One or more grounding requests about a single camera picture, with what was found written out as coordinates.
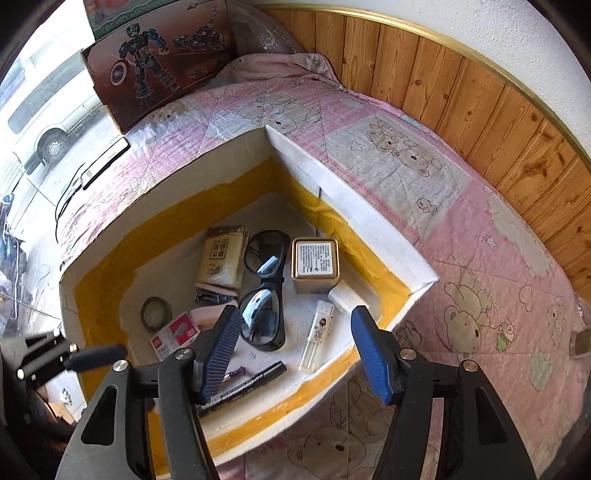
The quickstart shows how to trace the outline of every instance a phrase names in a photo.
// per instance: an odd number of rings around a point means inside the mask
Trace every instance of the gold trim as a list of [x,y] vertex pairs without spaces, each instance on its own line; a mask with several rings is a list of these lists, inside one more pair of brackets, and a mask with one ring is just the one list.
[[413,22],[403,20],[401,18],[391,17],[390,15],[379,14],[376,12],[370,12],[368,10],[362,10],[360,8],[349,8],[349,7],[336,7],[333,5],[313,5],[313,4],[258,4],[256,5],[260,9],[281,9],[281,10],[311,10],[314,12],[330,13],[346,15],[349,17],[363,18],[365,20],[371,20],[373,22],[383,23],[391,27],[400,28],[415,33],[421,37],[425,37],[428,40],[437,42],[444,47],[447,47],[460,55],[465,56],[467,59],[476,62],[477,64],[493,71],[498,77],[500,77],[505,83],[515,88],[520,94],[527,98],[542,114],[550,120],[558,131],[564,135],[566,140],[573,147],[575,153],[585,163],[587,168],[591,170],[591,157],[585,151],[579,140],[574,136],[574,133],[566,126],[566,124],[556,115],[556,113],[540,98],[535,92],[523,83],[512,73],[505,70],[499,64],[493,62],[489,58],[485,57],[482,53],[474,50],[473,48],[464,45],[455,38],[448,37],[438,33],[430,28],[423,27]]

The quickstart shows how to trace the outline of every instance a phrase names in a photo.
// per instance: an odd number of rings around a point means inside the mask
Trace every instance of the pink bedspread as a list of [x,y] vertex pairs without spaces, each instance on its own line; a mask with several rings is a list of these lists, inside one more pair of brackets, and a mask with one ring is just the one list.
[[[63,260],[178,168],[270,125],[346,180],[439,273],[398,339],[432,361],[478,361],[542,473],[581,412],[589,372],[569,359],[570,335],[583,328],[573,290],[529,226],[436,134],[343,88],[321,55],[241,57],[216,82],[223,86],[144,119],[127,135],[127,155],[74,196],[59,223]],[[391,414],[356,374],[308,417],[220,472],[371,478]],[[435,475],[440,422],[436,408],[423,478]]]

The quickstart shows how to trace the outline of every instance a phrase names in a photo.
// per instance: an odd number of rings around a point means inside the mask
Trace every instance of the sunglasses lens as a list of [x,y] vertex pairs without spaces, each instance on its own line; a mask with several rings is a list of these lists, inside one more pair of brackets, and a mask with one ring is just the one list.
[[279,328],[279,298],[267,288],[249,293],[240,303],[242,336],[252,345],[266,345]]
[[246,247],[244,263],[253,272],[268,275],[277,271],[284,252],[284,237],[279,232],[261,232]]

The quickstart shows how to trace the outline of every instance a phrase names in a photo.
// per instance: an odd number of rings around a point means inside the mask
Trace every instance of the silver bolt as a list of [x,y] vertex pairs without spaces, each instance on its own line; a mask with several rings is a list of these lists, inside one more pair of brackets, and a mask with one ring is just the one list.
[[464,370],[475,372],[478,370],[478,364],[474,360],[466,360],[464,362]]
[[417,357],[417,353],[412,348],[403,348],[400,350],[400,356],[405,360],[414,360]]
[[113,370],[115,370],[116,372],[122,372],[127,368],[128,365],[129,363],[127,362],[127,360],[117,360],[113,364]]
[[193,351],[189,348],[179,348],[175,353],[174,356],[177,360],[186,360],[187,358],[191,358]]

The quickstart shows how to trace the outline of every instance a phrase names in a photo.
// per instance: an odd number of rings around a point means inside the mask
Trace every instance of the transparent tube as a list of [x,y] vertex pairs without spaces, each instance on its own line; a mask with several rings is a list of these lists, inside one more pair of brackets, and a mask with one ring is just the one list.
[[300,371],[314,373],[318,369],[322,344],[326,338],[334,311],[335,306],[332,303],[322,300],[318,302],[310,333],[308,334],[306,348],[304,348],[304,354],[298,368]]

